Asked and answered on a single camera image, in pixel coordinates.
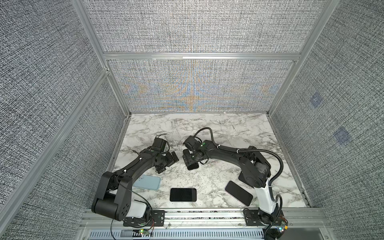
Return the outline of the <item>light blue phone case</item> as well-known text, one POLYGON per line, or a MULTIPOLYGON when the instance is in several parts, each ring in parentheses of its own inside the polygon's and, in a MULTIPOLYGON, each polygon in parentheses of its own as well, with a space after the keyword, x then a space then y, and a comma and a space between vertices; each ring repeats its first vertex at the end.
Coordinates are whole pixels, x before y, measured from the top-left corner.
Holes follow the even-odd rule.
POLYGON ((161 178, 141 175, 133 184, 135 188, 157 191, 161 185, 161 178))

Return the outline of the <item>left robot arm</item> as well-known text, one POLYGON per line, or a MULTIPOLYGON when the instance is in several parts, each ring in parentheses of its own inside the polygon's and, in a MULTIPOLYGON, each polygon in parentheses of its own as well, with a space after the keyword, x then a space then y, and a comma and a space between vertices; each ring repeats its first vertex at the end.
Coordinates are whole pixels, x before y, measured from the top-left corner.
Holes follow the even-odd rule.
POLYGON ((124 168, 113 173, 105 172, 101 176, 92 203, 92 212, 116 221, 124 220, 132 205, 134 182, 153 167, 160 174, 178 161, 175 152, 162 153, 160 149, 151 148, 142 150, 124 168))

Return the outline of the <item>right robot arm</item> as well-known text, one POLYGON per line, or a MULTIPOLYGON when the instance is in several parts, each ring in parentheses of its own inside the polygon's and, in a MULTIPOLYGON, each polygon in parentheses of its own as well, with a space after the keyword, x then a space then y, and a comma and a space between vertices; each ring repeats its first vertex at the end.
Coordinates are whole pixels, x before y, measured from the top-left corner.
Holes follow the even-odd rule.
POLYGON ((199 162, 209 159, 238 166, 246 183, 255 189, 259 201, 260 221, 265 225, 272 223, 279 208, 270 185, 271 165, 256 148, 235 149, 208 140, 201 143, 193 137, 185 140, 183 145, 187 148, 183 151, 183 159, 188 170, 197 169, 199 162))

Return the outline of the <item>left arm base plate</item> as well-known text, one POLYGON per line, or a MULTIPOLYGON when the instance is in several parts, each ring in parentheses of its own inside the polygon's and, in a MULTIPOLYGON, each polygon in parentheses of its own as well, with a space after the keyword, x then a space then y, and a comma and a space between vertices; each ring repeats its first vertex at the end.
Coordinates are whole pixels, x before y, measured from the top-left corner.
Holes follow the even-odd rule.
POLYGON ((127 217, 123 220, 124 227, 146 228, 154 225, 155 227, 163 227, 165 222, 164 210, 149 210, 142 218, 127 217))

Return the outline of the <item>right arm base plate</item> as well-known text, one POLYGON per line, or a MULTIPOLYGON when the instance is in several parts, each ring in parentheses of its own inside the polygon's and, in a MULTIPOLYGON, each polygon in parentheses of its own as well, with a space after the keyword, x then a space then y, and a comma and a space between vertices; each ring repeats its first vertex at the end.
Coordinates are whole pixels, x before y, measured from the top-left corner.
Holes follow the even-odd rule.
POLYGON ((283 211, 279 211, 279 208, 276 208, 271 214, 260 209, 250 210, 245 208, 243 209, 243 214, 247 226, 268 226, 270 224, 277 226, 287 221, 283 215, 283 211))

